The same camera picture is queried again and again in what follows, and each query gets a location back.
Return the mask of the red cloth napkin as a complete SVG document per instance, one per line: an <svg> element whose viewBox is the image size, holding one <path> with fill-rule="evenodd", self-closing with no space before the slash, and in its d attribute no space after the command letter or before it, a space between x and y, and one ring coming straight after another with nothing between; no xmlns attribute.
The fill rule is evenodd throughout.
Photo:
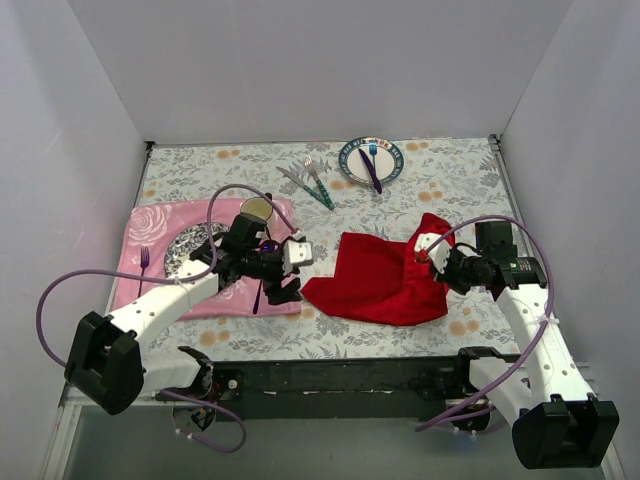
<svg viewBox="0 0 640 480"><path fill-rule="evenodd" d="M448 288L434 280L429 266L416 261L421 234L446 233L451 225L425 213L406 243L361 233L341 236L334 275L313 277L305 299L334 317L392 326L415 326L448 313Z"/></svg>

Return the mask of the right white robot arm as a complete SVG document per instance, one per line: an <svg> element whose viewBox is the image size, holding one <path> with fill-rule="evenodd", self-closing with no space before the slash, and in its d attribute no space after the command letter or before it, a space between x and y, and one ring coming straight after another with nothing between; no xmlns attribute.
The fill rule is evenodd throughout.
<svg viewBox="0 0 640 480"><path fill-rule="evenodd" d="M596 468L619 425L611 401L600 400L580 373L553 316L554 286L542 257L522 256L513 240L516 220L485 216L475 224L470 254L450 232L422 234L414 252L435 281L458 294L488 290L520 350L509 362L488 350L461 352L454 389L485 397L511 428L516 455L527 469Z"/></svg>

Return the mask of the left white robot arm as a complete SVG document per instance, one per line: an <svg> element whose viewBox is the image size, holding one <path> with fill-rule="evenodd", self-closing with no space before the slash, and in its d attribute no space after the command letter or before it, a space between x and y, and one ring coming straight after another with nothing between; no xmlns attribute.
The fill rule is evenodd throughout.
<svg viewBox="0 0 640 480"><path fill-rule="evenodd" d="M230 292L243 277L258 280L271 305L300 300L298 275L313 263L312 246L299 232L282 242L272 241L266 229L264 220L239 214L228 231L191 252L176 277L161 280L105 316L85 315L76 330L65 379L111 415L123 412L142 393L209 397L214 366L205 354L188 346L171 354L152 354L149 348L194 306Z"/></svg>

